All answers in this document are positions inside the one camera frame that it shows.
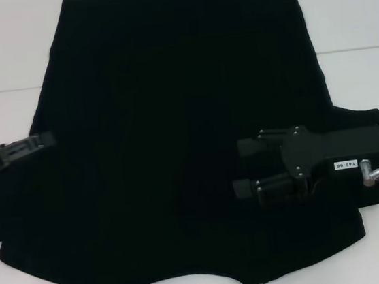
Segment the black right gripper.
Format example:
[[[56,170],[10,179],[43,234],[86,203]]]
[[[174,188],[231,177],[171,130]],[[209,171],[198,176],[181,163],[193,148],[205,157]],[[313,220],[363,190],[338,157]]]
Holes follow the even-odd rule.
[[[238,140],[237,151],[242,159],[280,154],[286,169],[286,173],[269,178],[234,180],[233,191],[240,201],[266,208],[289,200],[304,200],[324,180],[334,182],[335,188],[361,194],[365,191],[362,161],[379,167],[379,126],[321,133],[301,125],[261,129],[253,137]]]

